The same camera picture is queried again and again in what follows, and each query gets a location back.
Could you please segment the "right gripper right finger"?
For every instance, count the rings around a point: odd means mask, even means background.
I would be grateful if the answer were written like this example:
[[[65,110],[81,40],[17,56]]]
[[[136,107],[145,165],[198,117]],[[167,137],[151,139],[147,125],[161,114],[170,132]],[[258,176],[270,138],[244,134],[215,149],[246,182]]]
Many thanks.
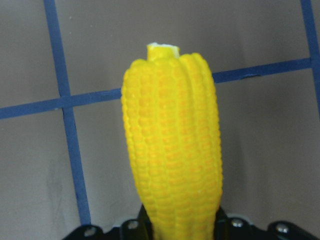
[[[278,220],[267,229],[260,229],[243,217],[229,216],[220,207],[214,223],[215,240],[318,240],[319,238],[298,225]]]

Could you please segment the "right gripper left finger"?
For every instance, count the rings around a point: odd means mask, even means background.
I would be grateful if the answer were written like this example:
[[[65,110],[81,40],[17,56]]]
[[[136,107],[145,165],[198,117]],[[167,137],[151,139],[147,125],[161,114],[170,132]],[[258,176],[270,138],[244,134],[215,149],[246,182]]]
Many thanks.
[[[147,212],[142,205],[137,218],[124,221],[119,226],[104,232],[97,225],[87,224],[77,227],[63,240],[152,240],[153,230]]]

